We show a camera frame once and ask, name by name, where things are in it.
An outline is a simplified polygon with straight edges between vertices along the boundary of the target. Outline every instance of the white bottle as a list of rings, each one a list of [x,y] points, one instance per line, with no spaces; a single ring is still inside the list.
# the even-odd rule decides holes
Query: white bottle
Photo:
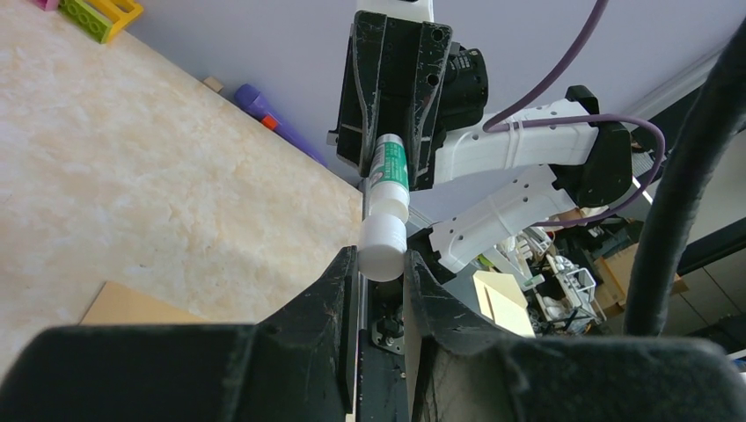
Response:
[[[404,143],[397,135],[381,135],[370,166],[369,215],[391,214],[409,220],[409,174]]]
[[[373,281],[391,281],[404,272],[409,181],[404,143],[397,135],[377,140],[369,178],[369,213],[362,221],[358,268]]]

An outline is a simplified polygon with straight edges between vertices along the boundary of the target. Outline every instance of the wire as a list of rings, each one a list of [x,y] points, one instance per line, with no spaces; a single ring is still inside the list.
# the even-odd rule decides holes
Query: wire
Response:
[[[657,142],[657,146],[655,148],[655,161],[653,162],[653,167],[650,169],[650,171],[645,177],[644,180],[640,181],[640,187],[634,191],[632,195],[630,195],[629,198],[627,198],[624,202],[619,204],[618,206],[607,209],[606,211],[602,212],[599,215],[594,215],[592,217],[587,218],[580,218],[577,220],[569,220],[565,222],[537,222],[533,224],[534,226],[538,227],[570,227],[577,224],[585,224],[588,222],[596,222],[598,220],[602,220],[606,217],[612,216],[616,214],[617,212],[621,211],[624,207],[628,206],[629,204],[633,203],[635,200],[637,200],[642,194],[645,192],[645,189],[647,189],[648,186],[650,186],[651,183],[653,183],[653,179],[655,178],[655,175],[658,173],[658,170],[661,168],[661,164],[663,163],[664,153],[666,150],[666,137],[663,135],[663,132],[661,129],[659,129],[656,125],[653,123],[650,123],[647,120],[639,119],[637,117],[631,117],[631,116],[622,116],[619,114],[591,114],[588,116],[573,116],[573,117],[559,117],[554,119],[536,119],[536,120],[523,120],[520,122],[520,126],[523,126],[523,128],[528,129],[531,127],[549,127],[551,129],[555,129],[558,125],[573,125],[577,123],[597,123],[597,122],[603,122],[603,121],[619,121],[623,123],[631,123],[633,125],[643,127],[646,130],[648,130],[653,136],[655,137],[655,141]],[[509,131],[511,128],[511,125],[518,126],[518,122],[511,122],[511,123],[503,123],[497,126],[492,127],[490,132],[506,132]]]
[[[575,41],[573,41],[573,43],[570,45],[570,48],[567,49],[565,55],[563,55],[562,58],[559,59],[559,62],[554,66],[554,69],[552,69],[549,74],[547,74],[544,79],[541,80],[541,82],[539,82],[531,91],[529,91],[528,94],[524,95],[523,98],[519,99],[505,110],[495,114],[492,119],[485,122],[485,125],[483,127],[485,132],[490,132],[490,129],[493,126],[499,124],[513,114],[523,110],[533,100],[538,98],[539,95],[543,94],[544,91],[547,90],[547,88],[554,84],[554,81],[556,81],[557,78],[562,75],[562,73],[570,66],[570,63],[575,60],[575,57],[577,57],[583,47],[585,47],[586,42],[588,42],[588,39],[590,38],[590,35],[596,29],[598,21],[601,20],[603,10],[606,9],[606,5],[608,3],[609,0],[596,0],[596,4],[593,6],[593,10],[590,11],[590,14],[588,15],[588,20],[586,20],[583,28],[581,29],[580,33],[578,33]]]

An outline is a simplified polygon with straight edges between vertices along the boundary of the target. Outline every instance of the cardboard sheet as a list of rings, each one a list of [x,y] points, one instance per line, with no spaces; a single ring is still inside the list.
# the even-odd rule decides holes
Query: cardboard sheet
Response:
[[[479,310],[500,327],[523,337],[536,337],[525,296],[511,274],[477,271],[474,276]]]
[[[119,283],[107,281],[80,324],[198,324],[205,322],[207,320],[185,310]]]

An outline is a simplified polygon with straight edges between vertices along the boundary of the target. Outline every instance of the green lego brick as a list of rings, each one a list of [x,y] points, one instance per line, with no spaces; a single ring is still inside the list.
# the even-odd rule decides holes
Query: green lego brick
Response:
[[[60,0],[59,11],[75,22],[94,40],[101,44],[106,42],[113,23],[83,0]]]

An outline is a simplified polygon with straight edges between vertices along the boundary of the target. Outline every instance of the pink toy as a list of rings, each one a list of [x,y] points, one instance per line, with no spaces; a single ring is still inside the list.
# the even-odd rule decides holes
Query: pink toy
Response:
[[[32,0],[37,6],[44,11],[56,11],[60,5],[60,0]]]

